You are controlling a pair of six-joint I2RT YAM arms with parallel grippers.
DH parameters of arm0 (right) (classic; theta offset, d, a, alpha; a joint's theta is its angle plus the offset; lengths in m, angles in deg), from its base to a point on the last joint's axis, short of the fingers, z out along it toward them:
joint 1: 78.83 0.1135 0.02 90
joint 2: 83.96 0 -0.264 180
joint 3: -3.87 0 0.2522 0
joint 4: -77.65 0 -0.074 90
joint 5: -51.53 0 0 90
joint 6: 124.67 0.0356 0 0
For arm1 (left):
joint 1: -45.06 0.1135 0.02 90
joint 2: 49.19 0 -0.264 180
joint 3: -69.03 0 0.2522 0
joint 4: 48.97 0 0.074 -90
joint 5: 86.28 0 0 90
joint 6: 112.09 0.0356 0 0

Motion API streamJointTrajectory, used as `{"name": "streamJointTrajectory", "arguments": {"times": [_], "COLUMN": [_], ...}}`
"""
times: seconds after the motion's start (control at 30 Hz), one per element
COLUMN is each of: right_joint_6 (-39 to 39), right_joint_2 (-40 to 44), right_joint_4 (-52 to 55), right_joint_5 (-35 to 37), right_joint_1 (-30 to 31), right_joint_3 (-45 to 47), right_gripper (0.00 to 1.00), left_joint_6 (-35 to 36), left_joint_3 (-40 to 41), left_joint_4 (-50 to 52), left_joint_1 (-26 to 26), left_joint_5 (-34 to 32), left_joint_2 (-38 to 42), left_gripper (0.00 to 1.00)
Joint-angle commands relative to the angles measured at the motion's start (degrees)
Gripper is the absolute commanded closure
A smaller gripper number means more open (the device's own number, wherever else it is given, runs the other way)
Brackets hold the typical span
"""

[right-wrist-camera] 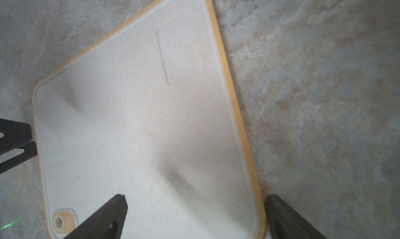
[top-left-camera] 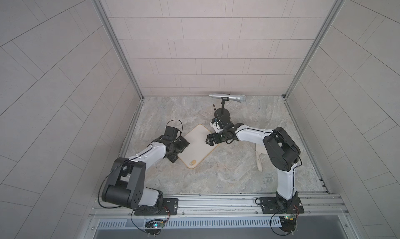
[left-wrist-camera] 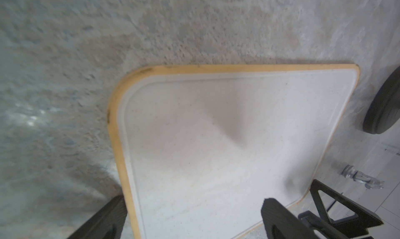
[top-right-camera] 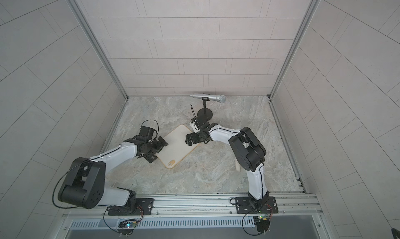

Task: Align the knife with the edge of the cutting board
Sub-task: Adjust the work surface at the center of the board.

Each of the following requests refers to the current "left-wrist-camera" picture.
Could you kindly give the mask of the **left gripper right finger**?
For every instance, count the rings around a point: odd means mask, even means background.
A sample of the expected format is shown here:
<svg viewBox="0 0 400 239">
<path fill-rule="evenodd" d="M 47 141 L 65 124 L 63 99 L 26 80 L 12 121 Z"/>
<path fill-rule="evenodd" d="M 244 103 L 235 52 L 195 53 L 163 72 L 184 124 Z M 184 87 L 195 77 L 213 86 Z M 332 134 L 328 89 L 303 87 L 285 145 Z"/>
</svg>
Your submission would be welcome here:
<svg viewBox="0 0 400 239">
<path fill-rule="evenodd" d="M 261 217 L 269 239 L 318 239 L 315 232 L 276 199 L 264 199 Z"/>
</svg>

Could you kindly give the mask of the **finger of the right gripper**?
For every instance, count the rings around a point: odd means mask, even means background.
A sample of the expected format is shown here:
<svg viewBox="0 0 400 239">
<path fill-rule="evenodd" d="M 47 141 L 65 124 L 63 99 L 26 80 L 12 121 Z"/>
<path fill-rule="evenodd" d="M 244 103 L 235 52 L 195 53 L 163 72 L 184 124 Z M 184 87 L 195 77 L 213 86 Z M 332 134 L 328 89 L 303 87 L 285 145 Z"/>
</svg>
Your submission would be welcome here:
<svg viewBox="0 0 400 239">
<path fill-rule="evenodd" d="M 370 230 L 384 225 L 377 214 L 318 180 L 309 192 L 317 213 L 305 211 L 298 218 L 320 239 L 371 239 Z"/>
</svg>

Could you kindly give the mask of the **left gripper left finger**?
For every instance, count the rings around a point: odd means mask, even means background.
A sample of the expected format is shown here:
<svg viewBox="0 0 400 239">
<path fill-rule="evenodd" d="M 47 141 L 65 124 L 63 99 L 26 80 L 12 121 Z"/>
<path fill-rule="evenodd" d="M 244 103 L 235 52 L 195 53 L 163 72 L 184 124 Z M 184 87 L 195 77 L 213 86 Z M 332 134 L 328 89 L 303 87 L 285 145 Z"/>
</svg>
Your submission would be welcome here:
<svg viewBox="0 0 400 239">
<path fill-rule="evenodd" d="M 120 239 L 127 213 L 124 196 L 116 196 L 68 239 Z"/>
</svg>

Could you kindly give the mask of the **white cutting board tan rim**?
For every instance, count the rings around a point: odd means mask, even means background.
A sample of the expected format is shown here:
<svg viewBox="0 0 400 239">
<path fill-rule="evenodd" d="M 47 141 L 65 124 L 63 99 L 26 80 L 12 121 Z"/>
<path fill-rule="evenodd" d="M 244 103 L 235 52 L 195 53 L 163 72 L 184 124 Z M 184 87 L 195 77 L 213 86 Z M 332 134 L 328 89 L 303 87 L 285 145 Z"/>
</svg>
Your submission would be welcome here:
<svg viewBox="0 0 400 239">
<path fill-rule="evenodd" d="M 238 239 L 299 203 L 354 92 L 355 64 L 140 68 L 107 107 L 136 239 Z"/>
</svg>

